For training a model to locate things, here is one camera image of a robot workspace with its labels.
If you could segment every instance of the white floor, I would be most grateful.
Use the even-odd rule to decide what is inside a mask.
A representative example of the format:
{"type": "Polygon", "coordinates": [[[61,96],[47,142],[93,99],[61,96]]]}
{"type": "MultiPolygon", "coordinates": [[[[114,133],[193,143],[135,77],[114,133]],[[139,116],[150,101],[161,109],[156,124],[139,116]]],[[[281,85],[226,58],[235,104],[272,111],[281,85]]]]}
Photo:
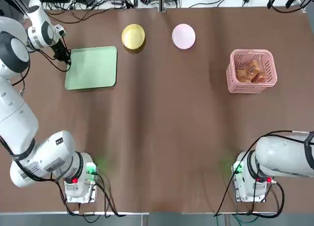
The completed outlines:
{"type": "MultiPolygon", "coordinates": [[[[197,3],[213,3],[217,2],[219,0],[180,0],[180,5],[181,8],[189,8],[190,6],[197,4],[197,3]]],[[[274,6],[284,6],[286,4],[287,0],[276,0],[274,2],[274,6]]],[[[268,0],[250,0],[249,3],[245,4],[244,7],[265,7],[267,6],[268,0]]],[[[215,4],[198,4],[196,7],[217,7],[218,3],[215,4]]],[[[29,6],[33,5],[40,5],[39,0],[30,0],[29,6]]],[[[219,7],[242,7],[243,5],[243,0],[225,0],[223,1],[219,7]]],[[[106,3],[102,4],[99,9],[108,9],[108,8],[113,8],[114,6],[110,3],[110,1],[107,1],[106,3]]],[[[153,7],[158,7],[158,4],[156,3],[151,3],[149,5],[144,5],[139,1],[138,3],[138,8],[153,8],[153,7]]],[[[166,8],[175,8],[176,5],[174,3],[170,4],[165,4],[166,8]]]]}

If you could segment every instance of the green tray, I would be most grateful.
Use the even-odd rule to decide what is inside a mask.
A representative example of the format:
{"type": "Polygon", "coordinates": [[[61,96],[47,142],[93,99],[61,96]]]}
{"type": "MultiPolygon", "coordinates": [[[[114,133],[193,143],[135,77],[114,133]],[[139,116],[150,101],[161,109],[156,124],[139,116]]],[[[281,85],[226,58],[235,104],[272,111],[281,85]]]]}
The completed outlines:
{"type": "Polygon", "coordinates": [[[112,87],[116,83],[117,48],[114,46],[72,50],[71,62],[65,76],[67,90],[112,87]]]}

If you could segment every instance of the pink plate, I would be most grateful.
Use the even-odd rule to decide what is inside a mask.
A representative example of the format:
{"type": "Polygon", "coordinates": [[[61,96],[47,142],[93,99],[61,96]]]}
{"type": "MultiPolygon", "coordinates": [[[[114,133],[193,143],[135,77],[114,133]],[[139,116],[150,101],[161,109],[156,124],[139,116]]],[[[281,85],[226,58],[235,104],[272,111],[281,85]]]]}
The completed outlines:
{"type": "Polygon", "coordinates": [[[195,31],[190,25],[179,24],[172,31],[172,40],[178,48],[186,50],[195,42],[195,31]]]}

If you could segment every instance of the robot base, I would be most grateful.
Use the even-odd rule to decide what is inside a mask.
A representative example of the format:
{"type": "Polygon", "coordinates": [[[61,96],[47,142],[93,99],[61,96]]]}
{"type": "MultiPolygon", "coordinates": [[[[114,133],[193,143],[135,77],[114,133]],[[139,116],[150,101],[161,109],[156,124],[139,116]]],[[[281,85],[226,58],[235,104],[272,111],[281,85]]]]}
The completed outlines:
{"type": "MultiPolygon", "coordinates": [[[[231,166],[232,173],[237,168],[238,164],[240,164],[240,160],[242,159],[244,152],[242,152],[237,161],[231,166]]],[[[266,193],[266,181],[263,183],[256,182],[255,188],[255,198],[254,198],[254,186],[255,179],[253,179],[247,168],[247,157],[241,162],[241,166],[238,168],[238,174],[235,174],[233,178],[234,191],[236,201],[241,202],[261,202],[261,200],[265,197],[266,193]]]]}
{"type": "Polygon", "coordinates": [[[90,155],[82,152],[81,156],[83,157],[83,169],[77,183],[64,181],[65,194],[69,203],[90,203],[96,200],[96,175],[91,175],[90,172],[97,173],[98,168],[93,163],[90,155]]]}

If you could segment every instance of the brown table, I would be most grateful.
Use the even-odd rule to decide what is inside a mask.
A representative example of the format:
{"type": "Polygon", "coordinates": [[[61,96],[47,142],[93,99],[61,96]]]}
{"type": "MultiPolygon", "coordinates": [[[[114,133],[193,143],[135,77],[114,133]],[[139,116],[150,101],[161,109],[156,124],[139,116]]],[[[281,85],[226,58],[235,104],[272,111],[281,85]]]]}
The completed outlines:
{"type": "MultiPolygon", "coordinates": [[[[58,18],[73,21],[70,13],[58,18]]],[[[272,130],[313,130],[314,42],[301,12],[140,9],[108,11],[64,26],[71,49],[117,47],[117,83],[67,91],[65,74],[33,53],[25,100],[39,120],[36,140],[70,131],[77,150],[89,153],[108,175],[120,212],[214,212],[241,150],[272,130]],[[132,23],[146,31],[140,53],[128,52],[121,42],[122,30],[132,23]],[[195,29],[196,43],[189,50],[172,43],[172,29],[179,23],[195,29]],[[230,94],[226,68],[234,49],[271,51],[276,86],[259,95],[230,94]]],[[[11,159],[4,149],[0,157],[0,212],[65,211],[54,184],[19,189],[10,180],[11,159]]],[[[278,181],[286,192],[285,212],[313,212],[314,179],[278,181]]],[[[104,211],[103,199],[98,193],[97,202],[83,211],[104,211]]],[[[240,210],[249,207],[240,205],[240,210]]],[[[222,212],[235,210],[230,188],[222,212]]],[[[276,205],[269,197],[256,210],[274,212],[276,205]]]]}

